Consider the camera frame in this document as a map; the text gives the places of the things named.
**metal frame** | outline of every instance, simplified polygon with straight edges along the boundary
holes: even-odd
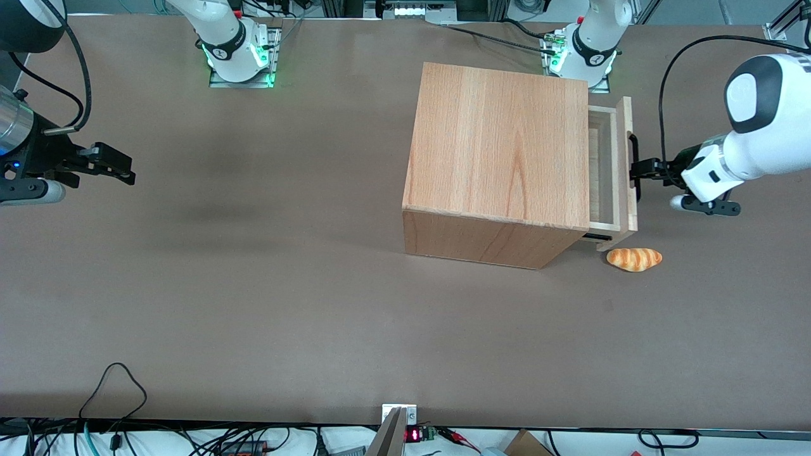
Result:
[[[659,8],[659,4],[662,3],[662,0],[650,0],[648,6],[645,6],[645,9],[636,16],[636,20],[633,22],[634,24],[647,24],[650,20],[650,17],[656,12],[656,8]]]
[[[243,82],[229,82],[223,80],[214,67],[209,64],[211,75],[208,77],[208,86],[211,88],[272,88],[276,83],[276,67],[279,63],[279,47],[281,44],[281,28],[268,27],[259,24],[264,29],[260,31],[259,46],[263,58],[268,60],[268,65],[252,78]]]
[[[763,25],[763,34],[767,40],[786,41],[786,30],[800,22],[800,8],[803,0],[795,0],[787,6],[774,20]]]

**power cable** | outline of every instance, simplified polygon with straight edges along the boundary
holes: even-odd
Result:
[[[132,14],[132,11],[129,8],[127,8],[127,5],[124,4],[123,0],[118,0],[118,3],[121,4],[121,6],[124,8],[124,10],[126,10],[128,13]]]
[[[76,39],[76,35],[73,33],[73,29],[70,25],[67,24],[67,20],[62,17],[62,14],[50,0],[41,0],[42,4],[44,4],[48,10],[53,14],[59,23],[65,28],[65,34],[68,38],[71,39],[71,44],[73,45],[73,49],[76,51],[76,57],[79,58],[79,65],[82,67],[82,78],[84,79],[84,112],[82,113],[82,118],[79,120],[79,123],[75,125],[68,125],[70,129],[65,131],[65,128],[56,128],[53,130],[46,130],[45,134],[51,135],[61,135],[70,133],[72,131],[79,131],[84,127],[84,125],[88,122],[90,118],[90,108],[92,106],[92,92],[90,90],[90,72],[88,71],[88,63],[84,59],[84,53],[82,52],[82,47],[79,45],[79,40]]]
[[[784,44],[784,43],[778,43],[777,41],[763,40],[761,38],[744,37],[744,36],[740,36],[740,35],[713,35],[713,36],[710,36],[710,37],[703,37],[703,38],[699,38],[699,39],[687,44],[685,47],[681,48],[679,50],[679,52],[677,52],[676,55],[673,56],[673,59],[670,61],[670,63],[668,63],[667,69],[665,70],[664,75],[662,76],[662,84],[659,86],[659,141],[660,141],[660,145],[661,145],[661,148],[662,148],[662,162],[665,163],[665,164],[667,163],[667,153],[665,152],[665,131],[664,131],[663,100],[664,100],[664,88],[665,88],[665,84],[667,82],[667,77],[670,75],[670,70],[673,68],[673,65],[676,63],[676,60],[678,60],[679,57],[681,57],[681,55],[684,54],[684,52],[687,49],[690,49],[695,45],[699,45],[699,44],[705,43],[707,41],[718,41],[718,40],[747,41],[747,42],[750,42],[750,43],[757,43],[759,45],[767,45],[767,46],[773,46],[773,47],[781,48],[781,49],[788,49],[788,50],[791,50],[791,51],[794,51],[794,52],[797,52],[797,53],[801,53],[801,54],[811,54],[811,49],[801,48],[799,46],[794,46],[794,45],[787,45],[787,44]],[[672,174],[670,172],[670,169],[667,166],[664,166],[664,171],[665,171],[665,175],[667,176],[667,180],[669,180],[671,183],[674,183],[677,187],[684,190],[683,186],[676,184],[676,181],[673,179],[673,176],[672,176]]]
[[[538,38],[539,40],[542,40],[546,35],[554,32],[554,30],[552,30],[550,32],[535,33],[535,32],[532,32],[531,30],[529,30],[528,28],[524,27],[524,24],[518,22],[517,20],[510,19],[509,17],[506,17],[506,18],[502,19],[500,22],[504,22],[504,23],[507,23],[507,24],[512,24],[512,25],[518,27],[518,29],[521,30],[522,32],[524,32],[526,35],[529,35],[530,37],[533,37],[533,38]]]
[[[473,35],[474,37],[484,38],[485,40],[495,41],[497,43],[501,43],[502,45],[512,46],[512,47],[516,47],[516,48],[520,48],[520,49],[531,50],[533,52],[538,52],[538,53],[541,53],[541,54],[550,54],[550,55],[552,55],[552,54],[555,53],[555,51],[553,51],[551,49],[541,49],[541,48],[536,48],[536,47],[532,47],[532,46],[528,46],[528,45],[522,45],[520,43],[514,43],[512,41],[503,40],[501,38],[491,37],[491,36],[485,35],[483,33],[474,32],[473,30],[465,30],[464,28],[452,27],[450,25],[440,25],[440,27],[448,28],[450,30],[456,30],[457,32],[467,33],[469,35]]]
[[[138,456],[138,454],[135,452],[135,448],[133,448],[133,446],[132,446],[132,442],[130,441],[130,436],[127,435],[127,431],[123,431],[122,434],[124,434],[124,440],[127,441],[127,447],[129,447],[130,453],[132,453],[132,456]]]
[[[104,373],[101,374],[101,379],[99,379],[99,383],[98,383],[98,385],[96,385],[96,389],[93,390],[93,392],[92,392],[92,394],[90,394],[90,397],[88,398],[88,400],[84,401],[84,404],[82,404],[82,407],[79,409],[79,418],[80,419],[84,419],[84,416],[83,416],[84,408],[87,407],[88,404],[96,397],[96,394],[98,394],[99,389],[101,389],[101,385],[104,383],[104,380],[107,377],[107,374],[109,373],[110,369],[114,368],[115,366],[121,366],[121,368],[124,369],[124,371],[130,377],[130,380],[132,381],[132,383],[135,386],[137,386],[138,389],[141,390],[141,394],[144,396],[144,398],[141,400],[141,403],[136,408],[132,409],[132,411],[130,411],[130,413],[127,413],[121,419],[119,419],[118,422],[131,417],[134,413],[141,410],[141,407],[143,407],[147,403],[147,399],[149,398],[149,396],[147,395],[147,390],[144,389],[144,387],[135,379],[134,376],[132,376],[132,372],[130,372],[130,369],[127,367],[126,364],[120,363],[120,362],[117,361],[115,363],[110,363],[105,368]]]
[[[555,456],[560,456],[560,453],[557,450],[557,446],[555,446],[555,439],[552,437],[552,431],[547,429],[547,435],[549,436],[549,446],[552,447],[552,453],[554,453]]]
[[[654,438],[654,441],[656,441],[656,443],[655,444],[649,443],[644,438],[642,438],[642,435],[652,436]],[[694,446],[698,445],[698,433],[697,432],[691,433],[690,436],[693,438],[693,441],[691,441],[691,442],[689,442],[687,444],[684,444],[684,445],[665,445],[665,444],[662,443],[662,440],[659,438],[659,436],[657,436],[656,433],[653,432],[650,429],[640,429],[639,432],[637,432],[637,439],[639,439],[639,442],[642,443],[644,446],[652,449],[652,450],[659,450],[659,454],[661,454],[661,456],[665,456],[665,453],[664,453],[665,449],[689,450],[690,448],[693,448]]]
[[[803,42],[811,49],[811,0],[804,0],[800,6],[800,20],[805,21],[805,35]]]
[[[8,56],[11,57],[11,61],[17,66],[17,68],[19,68],[19,70],[25,73],[26,75],[30,76],[31,79],[73,100],[73,102],[79,108],[79,112],[76,114],[76,117],[74,117],[73,120],[71,120],[71,122],[67,124],[68,127],[75,125],[79,121],[79,119],[82,117],[82,114],[84,114],[84,105],[76,95],[46,80],[42,76],[39,76],[37,73],[34,73],[33,71],[27,69],[25,65],[19,60],[19,58],[17,58],[17,55],[14,54],[13,52],[8,53]]]

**metal base plate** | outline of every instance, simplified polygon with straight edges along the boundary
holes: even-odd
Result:
[[[279,62],[279,43],[281,42],[281,28],[267,28],[267,38],[260,37],[258,55],[266,58],[269,64],[256,76],[243,82],[229,82],[223,80],[212,68],[208,78],[208,86],[213,88],[272,88],[276,83],[276,66]]]
[[[380,418],[381,423],[383,423],[386,420],[386,417],[388,416],[388,413],[394,407],[403,407],[403,408],[405,408],[405,411],[408,414],[407,415],[408,421],[406,422],[407,425],[415,426],[417,424],[417,406],[415,406],[414,404],[383,404],[383,407],[382,407],[382,412],[383,413],[382,413],[382,416]]]
[[[562,37],[564,35],[562,29],[555,30],[555,35],[558,37]],[[553,44],[548,43],[543,38],[539,40],[541,45],[541,49],[553,49],[555,51],[560,51],[560,48],[564,45],[562,41],[556,41]],[[541,68],[543,69],[544,76],[558,76],[555,73],[549,71],[549,66],[551,65],[552,57],[548,54],[541,54]],[[608,75],[611,73],[606,74],[603,76],[603,80],[601,80],[597,85],[594,87],[589,87],[589,93],[610,93],[611,92],[611,85],[608,83]]]
[[[766,24],[763,25],[763,36],[770,41],[786,41],[787,38],[785,32],[772,34],[771,32],[772,25],[773,24],[771,22],[767,22]]]

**black cable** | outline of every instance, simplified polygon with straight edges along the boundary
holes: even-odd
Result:
[[[59,13],[59,10],[50,2],[50,0],[41,0],[42,3],[48,7],[48,10],[56,17],[59,23],[65,28],[65,33],[67,37],[71,39],[71,43],[73,44],[73,49],[76,51],[76,57],[79,58],[79,65],[82,67],[82,77],[84,79],[84,112],[82,113],[82,118],[79,120],[79,123],[75,125],[70,125],[68,127],[73,127],[73,131],[79,131],[84,127],[84,125],[88,122],[90,118],[90,107],[92,105],[92,94],[90,91],[90,72],[88,71],[88,63],[84,59],[84,53],[82,52],[82,47],[79,46],[79,40],[76,39],[76,35],[73,33],[73,29],[70,25],[67,24],[67,20],[62,17],[62,14]]]
[[[558,453],[557,450],[557,446],[555,446],[555,439],[552,438],[552,431],[547,429],[547,435],[549,436],[549,446],[552,447],[552,453],[554,453],[555,456],[560,456],[560,453]]]
[[[542,40],[547,34],[554,32],[554,30],[552,30],[551,32],[535,33],[533,31],[529,30],[528,28],[524,27],[524,24],[518,22],[517,20],[510,19],[509,17],[503,18],[500,22],[504,22],[504,23],[507,23],[507,24],[512,24],[512,25],[518,27],[518,29],[521,30],[522,32],[524,32],[525,34],[527,34],[527,35],[529,35],[529,36],[531,36],[533,38],[538,38],[539,40]]]
[[[312,456],[316,456],[318,453],[319,445],[324,444],[324,438],[321,436],[321,427],[318,427],[318,431],[308,428],[296,428],[299,431],[309,431],[315,434],[315,448],[312,450]]]
[[[28,428],[28,437],[25,437],[25,453],[24,456],[34,456],[36,452],[36,444],[34,443],[34,431],[31,429],[31,424],[25,420],[25,426]]]
[[[656,441],[656,443],[651,444],[651,443],[645,441],[645,439],[642,438],[643,434],[647,434],[647,435],[652,436],[654,438],[654,440]],[[690,436],[693,438],[693,441],[691,441],[691,442],[689,442],[687,444],[684,444],[684,445],[664,445],[662,443],[662,440],[659,439],[659,436],[656,435],[656,432],[653,432],[650,429],[640,429],[639,432],[637,432],[637,439],[639,439],[640,443],[642,443],[644,446],[646,446],[646,447],[648,447],[648,448],[650,448],[652,450],[659,450],[659,453],[662,456],[665,456],[665,454],[664,454],[665,449],[688,450],[688,449],[693,448],[694,446],[698,445],[698,434],[697,433],[690,433]]]
[[[200,453],[200,450],[202,450],[202,449],[203,449],[203,447],[202,447],[202,446],[200,446],[200,445],[197,445],[197,442],[195,442],[195,441],[194,441],[194,440],[191,438],[191,436],[189,435],[189,433],[188,433],[188,432],[186,432],[186,429],[184,429],[182,425],[180,425],[179,427],[180,427],[180,431],[174,431],[174,432],[175,432],[176,434],[178,434],[180,437],[184,437],[186,440],[188,440],[188,441],[189,441],[189,443],[191,444],[191,448],[194,448],[194,449],[195,449],[196,454],[198,454],[199,456],[203,456],[203,455]]]
[[[45,452],[42,453],[42,456],[48,456],[50,454],[51,447],[54,446],[54,444],[56,443],[56,440],[58,440],[59,436],[62,435],[62,430],[64,428],[65,428],[65,426],[62,426],[62,427],[59,428],[59,431],[56,433],[56,435],[54,436],[54,439],[50,443],[48,443],[48,441],[45,440],[45,443],[48,443],[48,445],[45,447]]]
[[[276,451],[276,450],[280,449],[282,446],[285,445],[285,443],[287,443],[287,441],[289,439],[290,439],[290,428],[287,428],[287,437],[285,437],[285,440],[281,441],[281,443],[276,448],[269,449],[268,453],[270,453],[271,451]]]
[[[127,442],[127,446],[130,448],[130,453],[132,453],[132,456],[138,456],[138,454],[135,452],[135,448],[132,447],[132,442],[130,441],[130,436],[127,435],[127,431],[122,431],[122,434],[124,434],[124,441]]]
[[[11,61],[14,62],[14,64],[19,68],[19,70],[25,73],[26,75],[29,75],[31,79],[73,100],[73,102],[79,108],[79,112],[76,113],[76,117],[74,117],[73,120],[71,120],[71,122],[67,124],[68,127],[75,125],[79,121],[79,119],[82,117],[82,114],[84,114],[84,105],[76,95],[46,80],[45,78],[39,76],[37,73],[34,73],[33,71],[27,69],[25,65],[17,58],[17,55],[14,54],[13,52],[8,53],[8,55],[9,57],[11,57]]]
[[[662,84],[659,86],[659,140],[662,147],[662,162],[664,162],[665,164],[667,164],[667,153],[665,152],[664,112],[662,104],[664,99],[664,87],[665,83],[667,82],[667,76],[670,75],[670,70],[673,68],[673,64],[676,63],[676,60],[678,60],[679,57],[682,54],[684,54],[684,52],[687,49],[690,49],[695,45],[699,45],[707,41],[716,41],[716,40],[747,41],[750,43],[757,43],[759,45],[768,45],[777,48],[788,49],[801,54],[811,54],[811,49],[801,48],[799,46],[794,45],[787,45],[784,43],[778,43],[777,41],[763,40],[761,38],[743,37],[740,35],[713,35],[711,37],[703,37],[681,48],[679,52],[677,52],[676,55],[673,56],[673,59],[670,61],[670,63],[668,63],[667,69],[664,71],[664,76],[662,76]],[[670,169],[667,166],[664,166],[664,171],[665,175],[667,176],[666,179],[669,180],[671,183],[676,184],[676,182],[673,180],[673,176],[671,175]],[[685,190],[683,185],[676,186],[681,188],[682,190]]]
[[[521,48],[521,49],[527,49],[527,50],[531,50],[531,51],[534,51],[534,52],[539,52],[541,54],[550,54],[550,55],[552,55],[552,54],[555,53],[555,51],[553,51],[551,49],[541,49],[541,48],[535,48],[535,47],[528,46],[528,45],[522,45],[522,44],[519,44],[519,43],[513,43],[512,41],[502,40],[501,38],[496,38],[496,37],[490,37],[490,36],[485,35],[483,33],[474,32],[473,30],[465,30],[464,28],[451,27],[450,25],[440,25],[440,27],[449,28],[451,30],[456,30],[457,32],[468,33],[470,35],[473,35],[474,37],[484,38],[485,40],[495,41],[497,43],[501,43],[502,45],[508,45],[508,46],[513,46],[513,47],[517,47],[517,48]]]
[[[101,379],[99,380],[99,384],[96,385],[96,389],[93,390],[93,392],[92,392],[92,394],[90,394],[90,397],[88,398],[88,400],[84,401],[84,404],[82,404],[82,407],[79,409],[79,418],[80,419],[84,418],[82,416],[82,412],[84,412],[84,408],[87,407],[88,404],[90,403],[90,401],[92,401],[93,398],[96,397],[96,394],[98,394],[99,389],[101,388],[101,384],[104,383],[104,379],[107,377],[107,373],[109,372],[110,369],[114,368],[115,366],[121,366],[124,369],[124,371],[127,372],[127,375],[130,377],[130,380],[132,381],[132,383],[135,386],[137,386],[138,389],[141,390],[141,394],[144,396],[144,399],[141,401],[141,403],[136,408],[132,409],[132,411],[130,413],[127,413],[126,415],[121,417],[121,419],[119,419],[118,421],[120,422],[120,421],[122,421],[124,419],[127,419],[127,418],[131,417],[132,414],[134,414],[137,411],[141,410],[141,407],[143,407],[147,403],[147,399],[148,399],[147,390],[144,389],[144,387],[140,383],[138,383],[138,381],[135,379],[135,377],[132,376],[132,372],[130,372],[130,369],[127,367],[127,365],[124,364],[124,363],[119,363],[119,362],[110,363],[107,366],[107,368],[105,368],[104,373],[101,374]]]
[[[285,11],[269,10],[269,9],[267,9],[267,8],[263,7],[263,6],[260,6],[258,2],[253,2],[252,0],[242,0],[242,2],[247,3],[248,5],[253,6],[253,7],[254,7],[254,8],[256,8],[257,10],[264,11],[264,12],[266,12],[266,13],[270,14],[272,17],[279,17],[279,16],[277,16],[277,14],[283,14],[283,15],[285,15],[285,17],[286,17],[286,16],[292,16],[292,17],[294,17],[294,18],[296,18],[296,17],[297,17],[295,14],[293,14],[293,13],[291,13],[291,12],[289,12],[289,11],[285,12]]]
[[[803,6],[800,6],[800,20],[806,20],[805,22],[805,36],[803,37],[803,41],[805,41],[805,45],[811,49],[811,19],[809,16],[811,15],[811,0],[805,0],[803,2]]]
[[[237,435],[239,435],[240,432],[242,432],[242,429],[240,429],[240,428],[229,428],[229,429],[227,429],[225,431],[225,433],[223,435],[221,435],[219,437],[214,437],[210,441],[207,441],[207,442],[199,445],[199,447],[203,451],[205,451],[206,453],[217,454],[218,455],[219,453],[215,453],[214,449],[219,448],[219,450],[221,451],[222,450],[222,442],[230,439],[231,437],[236,437]],[[194,456],[195,454],[200,454],[198,449],[195,449],[194,451],[189,453],[189,456]]]
[[[234,454],[239,454],[240,450],[248,442],[248,440],[253,438],[254,432],[256,432],[256,430],[253,430],[253,431],[247,430],[247,433],[244,436],[238,438],[237,440],[235,440],[233,442],[230,442],[230,446],[228,448],[230,450],[233,450]]]
[[[262,432],[260,432],[260,434],[256,438],[256,440],[254,440],[254,445],[253,445],[253,448],[252,448],[254,454],[256,454],[256,450],[258,449],[257,445],[262,441],[262,438],[264,437],[264,434],[268,431],[268,429],[269,428],[265,428]],[[270,453],[270,450],[266,450],[265,448],[263,448],[262,452],[263,453]]]

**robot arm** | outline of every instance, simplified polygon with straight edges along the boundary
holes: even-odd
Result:
[[[559,32],[564,45],[552,46],[557,55],[549,71],[562,78],[585,80],[590,88],[596,86],[610,71],[616,46],[632,17],[629,0],[590,0],[582,22]]]
[[[0,49],[45,52],[53,48],[64,33],[66,16],[61,0],[49,3],[50,7],[39,0],[4,2]],[[12,93],[0,86],[0,205],[59,202],[65,196],[65,186],[79,186],[79,176],[74,173],[103,174],[129,185],[135,183],[131,158],[104,143],[89,148],[73,144],[67,133],[77,131],[80,125],[57,126],[25,103],[27,95],[24,90]],[[13,174],[10,179],[6,176],[9,172]]]
[[[724,91],[732,131],[682,150],[667,163],[634,163],[632,179],[653,178],[686,194],[671,206],[709,215],[738,215],[728,192],[766,174],[811,168],[811,58],[805,54],[753,57],[730,76]]]
[[[244,82],[270,63],[268,27],[237,19],[225,0],[168,0],[189,19],[208,64],[228,82]]]
[[[208,63],[225,81],[250,80],[270,64],[268,30],[248,18],[237,19],[225,0],[169,0],[191,22]],[[49,0],[66,18],[63,0]],[[40,53],[62,38],[62,21],[42,0],[10,0],[0,15],[0,50]],[[73,144],[67,133],[25,103],[25,91],[0,86],[0,205],[55,203],[74,173],[102,174],[133,185],[132,159],[104,143]],[[6,173],[11,171],[13,178]]]

